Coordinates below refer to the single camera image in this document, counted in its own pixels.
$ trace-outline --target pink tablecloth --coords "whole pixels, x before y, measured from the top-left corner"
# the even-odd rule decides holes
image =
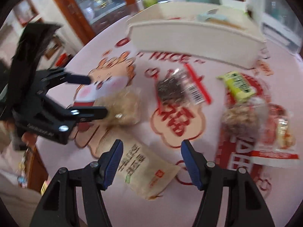
[[[178,146],[178,141],[182,139],[197,137],[192,141],[194,148],[203,152],[207,160],[215,160],[219,141],[220,117],[225,100],[223,83],[217,80],[216,76],[232,70],[239,70],[255,79],[264,80],[271,87],[272,102],[293,112],[292,130],[299,144],[299,153],[302,154],[303,93],[300,87],[303,86],[303,76],[300,65],[294,56],[274,43],[268,42],[271,59],[267,60],[267,63],[272,71],[271,75],[266,76],[266,73],[261,71],[256,77],[252,70],[242,70],[187,54],[141,53],[137,51],[131,41],[122,40],[125,37],[126,20],[127,17],[121,19],[96,36],[74,57],[66,70],[76,74],[88,74],[98,66],[103,58],[119,57],[124,52],[129,51],[127,59],[135,57],[133,59],[133,66],[135,66],[133,72],[135,74],[131,76],[133,78],[131,85],[144,90],[142,91],[142,100],[145,112],[142,122],[136,126],[128,127],[127,130],[159,156],[175,164],[182,160],[182,157],[179,148],[171,147]],[[203,103],[198,108],[199,110],[196,110],[196,115],[202,120],[202,122],[198,122],[198,128],[185,127],[186,130],[183,133],[176,135],[171,127],[164,126],[164,129],[167,129],[166,133],[161,134],[162,127],[159,117],[154,114],[157,108],[154,81],[147,78],[146,75],[152,74],[155,71],[154,68],[158,68],[160,77],[164,77],[170,69],[181,67],[184,62],[189,62],[199,75],[204,76],[202,83],[209,91],[213,102],[209,106]],[[48,95],[67,107],[73,103],[77,87],[76,85],[62,84],[50,90]],[[192,129],[193,132],[189,134],[187,131]],[[92,157],[88,147],[78,148],[73,141],[67,145],[60,145],[39,138],[38,148],[50,176],[53,176],[60,167],[64,166],[73,170],[83,168],[91,161],[96,160]],[[230,154],[226,156],[226,161],[231,160]],[[302,174],[302,163],[297,169],[266,167],[262,171],[256,172],[257,185],[266,199],[277,227],[283,227],[288,222],[303,199]],[[178,176],[183,182],[190,181],[184,170],[181,170]],[[163,197],[147,201],[139,198],[119,178],[115,178],[113,185],[102,195],[112,225],[123,227],[192,226],[202,198],[202,192],[198,191],[195,186],[182,185],[177,180],[173,180],[163,192]],[[78,211],[80,217],[85,219],[81,196],[81,189],[78,189]],[[228,192],[225,191],[218,226],[224,226],[227,199]]]

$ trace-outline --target metal bolt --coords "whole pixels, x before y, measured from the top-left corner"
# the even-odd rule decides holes
[[[60,173],[60,174],[66,173],[66,168],[65,168],[65,167],[61,167],[61,168],[59,169],[59,173]]]
[[[91,166],[91,168],[96,168],[99,165],[99,163],[98,161],[93,161],[89,165]]]
[[[76,115],[76,114],[79,114],[80,112],[79,112],[79,110],[72,110],[71,113],[72,113],[72,115]]]
[[[240,172],[241,174],[245,174],[245,173],[246,173],[246,169],[243,168],[243,167],[241,167],[241,168],[239,168],[239,172]]]
[[[62,126],[60,126],[59,127],[59,131],[68,131],[69,130],[69,127],[68,126],[66,126],[66,125],[62,125]]]
[[[212,162],[212,161],[209,161],[209,162],[206,163],[206,165],[207,165],[209,168],[214,168],[216,164],[215,164],[214,162]]]

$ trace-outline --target beige pouch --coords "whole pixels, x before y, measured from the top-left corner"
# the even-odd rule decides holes
[[[109,151],[116,139],[120,139],[123,142],[123,155],[116,175],[144,199],[155,199],[180,170],[179,166],[164,161],[119,127],[94,125],[88,131],[77,132],[72,137],[77,145],[90,146],[93,156],[97,158]]]

